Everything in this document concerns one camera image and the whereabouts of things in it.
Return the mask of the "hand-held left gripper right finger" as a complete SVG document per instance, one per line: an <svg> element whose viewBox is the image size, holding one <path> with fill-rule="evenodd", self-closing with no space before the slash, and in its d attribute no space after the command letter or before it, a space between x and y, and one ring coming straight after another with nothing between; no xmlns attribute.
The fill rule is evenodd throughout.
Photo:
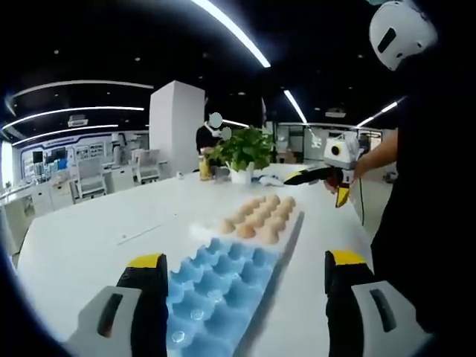
<svg viewBox="0 0 476 357"><path fill-rule="evenodd" d="M420 356L431 340L412 303L352 251L325 252L324 291L330 356Z"/></svg>

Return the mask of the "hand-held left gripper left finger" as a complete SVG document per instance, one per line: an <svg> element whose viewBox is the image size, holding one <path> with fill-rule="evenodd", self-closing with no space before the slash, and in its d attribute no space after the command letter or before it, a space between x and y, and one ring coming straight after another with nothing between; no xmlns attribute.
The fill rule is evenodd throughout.
<svg viewBox="0 0 476 357"><path fill-rule="evenodd" d="M136 257L118 282L80 311L66 342L72 356L165 356L168 275L162 253Z"/></svg>

